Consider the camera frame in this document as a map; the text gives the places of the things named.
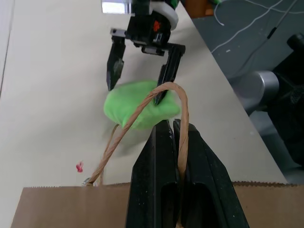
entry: red marking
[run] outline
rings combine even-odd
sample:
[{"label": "red marking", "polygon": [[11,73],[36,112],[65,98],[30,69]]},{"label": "red marking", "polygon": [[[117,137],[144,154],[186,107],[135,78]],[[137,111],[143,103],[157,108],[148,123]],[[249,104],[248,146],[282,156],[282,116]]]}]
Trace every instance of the red marking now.
[{"label": "red marking", "polygon": [[161,24],[158,21],[154,22],[153,31],[157,32],[161,28]]},{"label": "red marking", "polygon": [[82,172],[83,171],[83,169],[82,169],[83,165],[84,164],[83,164],[82,161],[79,164],[76,165],[77,172]]}]

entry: white tabletop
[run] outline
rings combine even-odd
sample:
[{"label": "white tabletop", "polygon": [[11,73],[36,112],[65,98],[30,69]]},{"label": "white tabletop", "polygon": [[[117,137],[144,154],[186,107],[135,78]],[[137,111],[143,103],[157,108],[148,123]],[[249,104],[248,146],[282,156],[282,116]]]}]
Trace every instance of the white tabletop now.
[{"label": "white tabletop", "polygon": [[[285,182],[210,51],[179,5],[171,42],[186,45],[176,77],[189,99],[190,122],[232,181]],[[26,186],[74,186],[89,177],[114,123],[103,114],[111,27],[129,17],[104,15],[99,0],[16,0],[0,99],[0,221],[9,227]],[[127,42],[119,83],[157,79],[165,58]],[[130,131],[105,181],[130,180],[149,131]],[[75,165],[83,161],[84,172]]]}]

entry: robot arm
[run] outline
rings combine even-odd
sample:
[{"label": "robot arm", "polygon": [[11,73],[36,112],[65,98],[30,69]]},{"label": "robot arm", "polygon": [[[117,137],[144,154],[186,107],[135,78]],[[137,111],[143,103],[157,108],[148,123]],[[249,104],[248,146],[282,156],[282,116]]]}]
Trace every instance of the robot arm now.
[{"label": "robot arm", "polygon": [[[107,85],[111,91],[124,66],[123,56],[125,39],[131,40],[143,53],[164,56],[168,51],[168,60],[161,67],[158,86],[173,82],[185,46],[168,43],[171,30],[176,28],[178,16],[175,12],[177,0],[102,0],[103,13],[131,14],[127,30],[111,29],[112,48],[107,62]],[[159,94],[154,102],[159,104],[166,91]]]}]

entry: green foam object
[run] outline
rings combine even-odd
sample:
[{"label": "green foam object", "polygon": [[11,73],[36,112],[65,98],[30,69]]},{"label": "green foam object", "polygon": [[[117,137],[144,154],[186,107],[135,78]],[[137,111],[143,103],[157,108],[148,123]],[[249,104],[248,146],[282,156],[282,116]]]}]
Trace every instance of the green foam object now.
[{"label": "green foam object", "polygon": [[[157,86],[156,81],[131,82],[113,89],[106,97],[104,114],[122,127],[125,126],[135,109]],[[131,129],[148,129],[161,120],[173,118],[180,113],[174,95],[168,91],[164,99],[155,105],[152,100],[137,117]]]}]

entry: gray floor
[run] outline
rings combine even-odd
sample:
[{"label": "gray floor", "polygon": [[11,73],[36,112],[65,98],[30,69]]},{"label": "gray floor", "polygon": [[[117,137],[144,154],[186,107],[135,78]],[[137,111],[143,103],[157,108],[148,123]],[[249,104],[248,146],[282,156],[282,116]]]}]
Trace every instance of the gray floor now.
[{"label": "gray floor", "polygon": [[[270,7],[279,0],[253,1]],[[276,8],[286,10],[292,1],[284,0]],[[243,0],[229,0],[223,2],[217,10],[218,19],[225,26],[218,24],[214,17],[194,19],[193,22],[209,49],[213,50],[266,11],[267,9]],[[292,11],[304,11],[304,0],[299,0]],[[246,67],[239,71],[246,58],[266,39],[282,15],[282,13],[271,10],[250,28],[238,34],[230,43],[213,53],[215,60],[230,82],[249,71],[271,70],[292,52],[286,41],[295,33],[304,34],[304,14],[288,14],[271,39],[256,52]],[[267,113],[254,112],[250,119],[259,130],[264,143],[286,179],[290,183],[304,183],[304,170],[290,158]]]}]

